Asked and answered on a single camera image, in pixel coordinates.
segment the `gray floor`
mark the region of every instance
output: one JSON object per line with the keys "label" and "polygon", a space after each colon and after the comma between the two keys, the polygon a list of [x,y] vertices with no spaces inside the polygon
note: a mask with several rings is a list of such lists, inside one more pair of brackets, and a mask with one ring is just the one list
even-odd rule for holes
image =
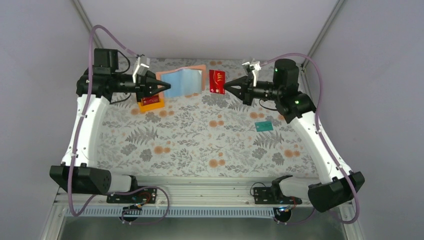
{"label": "gray floor", "polygon": [[[304,219],[310,209],[293,211],[290,221]],[[152,221],[139,218],[137,221]],[[260,218],[166,218],[151,226],[122,224],[117,217],[67,217],[61,231],[62,240],[345,240],[342,224],[328,213],[317,213],[307,223],[277,225]]]}

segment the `gray flower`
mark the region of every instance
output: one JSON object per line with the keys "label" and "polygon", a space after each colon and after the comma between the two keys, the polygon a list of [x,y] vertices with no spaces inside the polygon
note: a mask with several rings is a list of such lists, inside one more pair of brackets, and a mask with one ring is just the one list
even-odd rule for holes
{"label": "gray flower", "polygon": [[266,153],[267,153],[267,150],[263,148],[257,148],[253,150],[252,157],[256,159],[261,159]]}
{"label": "gray flower", "polygon": [[225,99],[225,95],[222,94],[211,94],[204,95],[201,98],[202,103],[207,104],[209,106],[218,106],[220,108],[226,108],[228,106],[228,102]]}
{"label": "gray flower", "polygon": [[140,154],[140,158],[143,162],[150,162],[152,159],[152,151],[150,149],[144,149]]}
{"label": "gray flower", "polygon": [[156,116],[153,112],[148,112],[145,115],[145,119],[147,120],[147,122],[152,122],[154,124],[161,121],[161,118]]}
{"label": "gray flower", "polygon": [[283,165],[284,164],[284,157],[281,155],[281,153],[277,152],[272,155],[272,161],[277,165]]}
{"label": "gray flower", "polygon": [[124,146],[121,150],[120,150],[120,152],[122,153],[122,154],[125,154],[125,155],[130,155],[134,150],[136,150],[137,149],[137,147],[134,145],[134,144],[132,144],[132,143],[130,143],[130,144],[128,144],[128,145],[126,145],[126,146]]}
{"label": "gray flower", "polygon": [[281,121],[275,119],[273,116],[266,116],[265,120],[270,121],[274,127],[281,125]]}

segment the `teal card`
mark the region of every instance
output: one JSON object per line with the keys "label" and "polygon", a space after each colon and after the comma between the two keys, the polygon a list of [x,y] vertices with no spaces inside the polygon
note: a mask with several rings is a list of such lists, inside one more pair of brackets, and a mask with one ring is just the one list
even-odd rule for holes
{"label": "teal card", "polygon": [[265,132],[265,131],[274,130],[273,123],[270,121],[255,122],[254,125],[256,126],[256,132]]}

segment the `black mounting plate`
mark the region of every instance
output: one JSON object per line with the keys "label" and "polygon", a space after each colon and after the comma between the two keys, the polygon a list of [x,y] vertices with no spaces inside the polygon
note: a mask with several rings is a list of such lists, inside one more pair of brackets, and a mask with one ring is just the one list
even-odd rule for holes
{"label": "black mounting plate", "polygon": [[[260,205],[277,205],[287,204],[294,205],[293,198],[291,196],[283,196],[279,199],[275,199],[273,192],[270,187],[254,187],[253,188],[254,204]],[[295,197],[296,205],[302,204],[302,199]]]}
{"label": "black mounting plate", "polygon": [[106,202],[108,204],[138,204],[138,203],[142,203],[143,200],[147,200],[146,195],[142,194],[143,192],[148,192],[151,195],[150,200],[148,202],[146,202],[146,204],[156,203],[157,190],[155,188],[146,188],[146,189],[143,189],[143,190],[136,192],[132,195],[116,195],[116,194],[114,194],[113,196],[108,195]]}

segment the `white wall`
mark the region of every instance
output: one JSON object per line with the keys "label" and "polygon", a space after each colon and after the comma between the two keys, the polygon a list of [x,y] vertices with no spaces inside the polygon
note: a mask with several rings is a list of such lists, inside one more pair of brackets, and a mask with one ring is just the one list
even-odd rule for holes
{"label": "white wall", "polygon": [[88,32],[71,1],[3,1],[0,9],[0,235],[39,239],[71,137]]}
{"label": "white wall", "polygon": [[[307,54],[337,0],[80,0],[93,25],[151,58]],[[105,47],[116,44],[99,31]]]}
{"label": "white wall", "polygon": [[[424,235],[424,1],[347,1],[313,58],[321,119],[365,184],[366,239]],[[318,79],[308,66],[314,95]]]}

